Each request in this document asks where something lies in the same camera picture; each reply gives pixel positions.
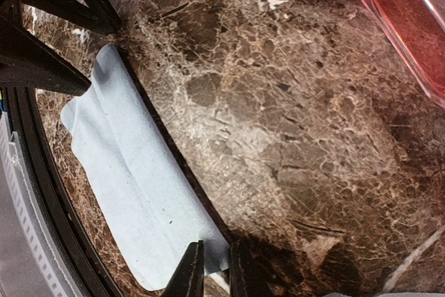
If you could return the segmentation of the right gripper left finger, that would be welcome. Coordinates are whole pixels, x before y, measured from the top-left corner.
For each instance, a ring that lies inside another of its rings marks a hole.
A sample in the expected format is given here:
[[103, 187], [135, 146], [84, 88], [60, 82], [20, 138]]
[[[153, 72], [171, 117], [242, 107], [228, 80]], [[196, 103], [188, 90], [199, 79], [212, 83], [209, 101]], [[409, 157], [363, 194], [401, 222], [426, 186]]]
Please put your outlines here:
[[162, 297], [204, 295], [204, 242], [192, 242], [181, 258]]

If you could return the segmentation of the pink translucent sunglasses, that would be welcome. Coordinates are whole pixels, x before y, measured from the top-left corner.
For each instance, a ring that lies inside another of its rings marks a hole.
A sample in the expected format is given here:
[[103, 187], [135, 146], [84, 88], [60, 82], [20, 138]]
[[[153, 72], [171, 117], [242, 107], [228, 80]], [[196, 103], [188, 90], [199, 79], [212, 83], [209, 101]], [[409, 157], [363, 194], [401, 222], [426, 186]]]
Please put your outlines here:
[[361, 0], [431, 100], [444, 105], [444, 0]]

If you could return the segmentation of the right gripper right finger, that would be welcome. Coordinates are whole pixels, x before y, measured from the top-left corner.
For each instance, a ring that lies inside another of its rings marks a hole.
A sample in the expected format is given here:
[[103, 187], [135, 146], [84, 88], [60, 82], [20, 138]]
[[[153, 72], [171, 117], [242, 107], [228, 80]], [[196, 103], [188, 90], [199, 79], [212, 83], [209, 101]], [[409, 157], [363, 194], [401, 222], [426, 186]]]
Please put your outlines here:
[[267, 296], [268, 285], [259, 277], [259, 271], [247, 246], [235, 241], [230, 249], [230, 296]]

